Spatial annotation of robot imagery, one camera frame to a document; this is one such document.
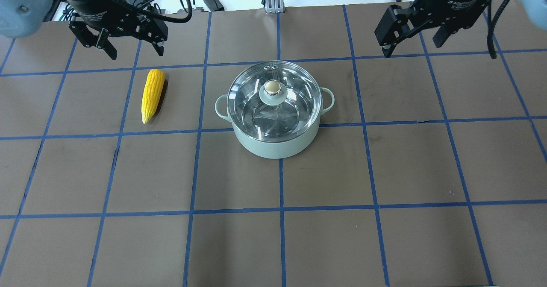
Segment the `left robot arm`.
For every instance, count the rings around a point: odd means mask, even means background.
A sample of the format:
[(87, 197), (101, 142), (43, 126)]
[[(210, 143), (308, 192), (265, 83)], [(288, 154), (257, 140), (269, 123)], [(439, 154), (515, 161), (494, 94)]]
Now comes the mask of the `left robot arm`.
[[(69, 28), (84, 47), (95, 47), (115, 60), (117, 50), (110, 39), (133, 37), (149, 42), (159, 56), (168, 38), (168, 27), (151, 16), (161, 11), (151, 0), (65, 0), (74, 10)], [(39, 30), (51, 11), (53, 0), (0, 0), (1, 34), (23, 38)]]

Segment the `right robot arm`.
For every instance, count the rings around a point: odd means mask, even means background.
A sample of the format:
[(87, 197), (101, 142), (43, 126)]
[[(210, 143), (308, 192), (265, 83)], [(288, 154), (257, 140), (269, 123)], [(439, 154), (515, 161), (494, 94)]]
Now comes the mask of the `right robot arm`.
[[(469, 29), (478, 18), (487, 13), (486, 44), (492, 59), (497, 58), (494, 31), (501, 14), (511, 0), (503, 0), (496, 12), (492, 0), (414, 0), (408, 8), (390, 5), (374, 30), (378, 44), (386, 58), (391, 57), (403, 40), (422, 30), (437, 28), (432, 41), (440, 48), (446, 40), (461, 29)], [(537, 27), (546, 28), (546, 0), (519, 0), (529, 20)]]

